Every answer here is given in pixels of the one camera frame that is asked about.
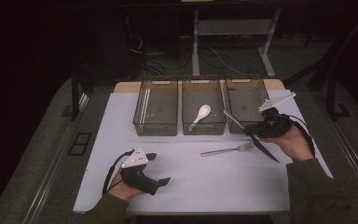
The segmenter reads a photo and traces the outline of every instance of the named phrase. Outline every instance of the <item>table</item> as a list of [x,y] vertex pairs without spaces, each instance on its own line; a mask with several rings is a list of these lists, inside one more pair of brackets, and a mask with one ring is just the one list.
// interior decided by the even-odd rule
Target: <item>table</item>
[[[265,80],[269,98],[290,93],[279,80]],[[101,198],[103,182],[113,162],[125,151],[142,146],[157,153],[144,173],[153,179],[171,177],[156,195],[131,200],[128,216],[200,214],[272,214],[289,210],[285,164],[291,159],[273,144],[265,147],[280,161],[257,148],[201,157],[200,153],[243,144],[243,134],[188,136],[182,134],[181,104],[177,136],[138,136],[132,124],[140,83],[118,83],[106,106],[74,211],[90,210]],[[302,119],[294,99],[277,106],[281,113]],[[331,176],[319,149],[316,157]]]

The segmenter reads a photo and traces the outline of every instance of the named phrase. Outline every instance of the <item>mesh container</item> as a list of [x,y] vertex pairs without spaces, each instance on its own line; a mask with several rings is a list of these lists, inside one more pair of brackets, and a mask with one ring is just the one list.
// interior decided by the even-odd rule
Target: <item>mesh container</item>
[[[242,126],[262,121],[258,111],[269,95],[260,75],[226,75],[226,109]],[[231,133],[243,133],[243,130],[231,119],[228,120]]]
[[[203,105],[211,107],[211,113],[192,129]],[[184,135],[223,134],[226,115],[218,76],[187,76],[182,79],[182,122]]]
[[140,136],[176,136],[177,77],[144,77],[133,117]]

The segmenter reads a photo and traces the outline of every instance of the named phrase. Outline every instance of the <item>white spoon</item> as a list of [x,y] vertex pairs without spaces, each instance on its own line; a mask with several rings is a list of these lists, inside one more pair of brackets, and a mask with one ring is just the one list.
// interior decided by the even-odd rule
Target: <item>white spoon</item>
[[200,119],[204,119],[211,113],[211,107],[209,105],[203,105],[200,107],[199,114],[197,115],[197,118],[193,121],[193,123],[188,127],[188,131],[193,131],[194,127],[196,126],[196,123],[200,121]]

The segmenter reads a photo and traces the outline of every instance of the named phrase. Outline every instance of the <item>fork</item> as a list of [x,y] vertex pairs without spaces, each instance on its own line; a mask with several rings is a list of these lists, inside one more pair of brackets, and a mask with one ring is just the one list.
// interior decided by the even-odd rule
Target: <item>fork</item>
[[254,147],[254,146],[255,146],[255,144],[253,142],[248,142],[248,143],[246,143],[244,145],[240,145],[240,146],[238,146],[236,148],[228,148],[228,149],[221,149],[221,150],[216,150],[216,151],[202,152],[201,157],[217,155],[217,154],[221,154],[221,153],[229,152],[229,151],[244,152],[244,151],[247,151],[249,148]]

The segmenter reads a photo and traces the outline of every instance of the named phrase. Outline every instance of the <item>sleeve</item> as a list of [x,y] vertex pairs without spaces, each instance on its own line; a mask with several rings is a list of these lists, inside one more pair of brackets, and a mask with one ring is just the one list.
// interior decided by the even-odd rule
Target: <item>sleeve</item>
[[128,205],[128,202],[106,193],[91,210],[81,217],[80,223],[125,223]]
[[297,223],[357,223],[339,184],[317,159],[287,164],[291,219]]

